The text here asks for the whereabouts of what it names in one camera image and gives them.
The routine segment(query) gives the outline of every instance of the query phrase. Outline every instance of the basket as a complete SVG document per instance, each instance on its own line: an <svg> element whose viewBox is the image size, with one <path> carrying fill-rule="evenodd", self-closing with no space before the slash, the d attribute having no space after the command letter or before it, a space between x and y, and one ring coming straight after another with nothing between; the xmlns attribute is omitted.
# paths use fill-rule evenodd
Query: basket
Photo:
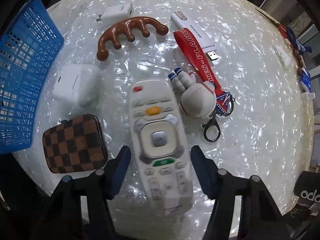
<svg viewBox="0 0 320 240"><path fill-rule="evenodd" d="M0 154L32 143L36 108L63 37L41 0L29 0L0 40Z"/></svg>

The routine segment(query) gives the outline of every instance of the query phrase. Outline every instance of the checkered pouch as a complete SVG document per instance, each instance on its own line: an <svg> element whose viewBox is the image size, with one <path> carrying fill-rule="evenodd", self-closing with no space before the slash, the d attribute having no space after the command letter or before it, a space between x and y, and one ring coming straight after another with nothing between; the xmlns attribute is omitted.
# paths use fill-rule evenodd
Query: checkered pouch
<svg viewBox="0 0 320 240"><path fill-rule="evenodd" d="M52 173L92 171L108 160L99 120L92 114L48 129L43 133L42 144Z"/></svg>

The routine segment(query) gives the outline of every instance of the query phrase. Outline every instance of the plastic table cover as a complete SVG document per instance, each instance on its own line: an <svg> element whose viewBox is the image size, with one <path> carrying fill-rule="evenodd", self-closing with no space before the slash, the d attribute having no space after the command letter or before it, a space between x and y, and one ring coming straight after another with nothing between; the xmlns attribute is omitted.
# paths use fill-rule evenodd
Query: plastic table cover
<svg viewBox="0 0 320 240"><path fill-rule="evenodd" d="M165 37L149 38L134 30L136 40L130 43L121 36L122 48L115 50L110 42L107 61L96 58L97 42L106 30L96 22L106 6L132 2L133 16L150 16L169 27ZM192 16L216 42L219 59L213 70L225 91L236 99L235 109L218 123L220 139L207 143L202 135L203 120L183 117L189 147L200 145L205 155L219 168L233 175L250 177L258 174L267 185L282 213L290 210L295 181L308 167L313 144L312 102L303 104L297 83L297 63L292 50L267 19L246 0L62 0L48 9L64 36L65 43L44 85L38 110L33 145L14 153L27 174L51 194L63 174L49 171L44 158L42 134L48 128L78 114L99 117L109 158L122 145L132 148L128 123L128 92L132 84L145 78L166 78L177 66L187 69L173 38L176 27L170 14L181 10ZM93 64L103 74L100 99L85 109L68 108L53 100L52 89L59 70L67 63ZM73 178L90 172L72 173ZM166 218L150 209L137 173L134 155L119 195L109 201L116 230L144 239L201 239L214 201L203 194L196 174L194 205L187 213ZM236 198L231 235L239 225L241 200Z"/></svg>

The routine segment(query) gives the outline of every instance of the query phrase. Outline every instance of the red lanyard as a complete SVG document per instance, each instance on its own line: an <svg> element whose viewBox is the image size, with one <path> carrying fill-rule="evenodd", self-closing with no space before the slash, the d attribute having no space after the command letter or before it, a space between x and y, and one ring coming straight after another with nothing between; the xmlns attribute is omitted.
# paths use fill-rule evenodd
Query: red lanyard
<svg viewBox="0 0 320 240"><path fill-rule="evenodd" d="M217 96L216 107L221 114L226 114L230 101L230 93L221 90L221 86L194 35L190 30L184 28L174 32L173 36L179 48L197 71L202 81L210 81L214 85L214 92Z"/></svg>

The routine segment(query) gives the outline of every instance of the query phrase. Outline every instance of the red power button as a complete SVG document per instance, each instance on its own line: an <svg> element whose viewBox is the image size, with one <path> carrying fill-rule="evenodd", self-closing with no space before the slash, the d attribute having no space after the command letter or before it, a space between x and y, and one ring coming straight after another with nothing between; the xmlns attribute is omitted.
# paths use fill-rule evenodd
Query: red power button
<svg viewBox="0 0 320 240"><path fill-rule="evenodd" d="M139 91L141 91L141 90L143 90L143 87L142 87L142 86L134 87L134 88L132 89L133 92L139 92Z"/></svg>

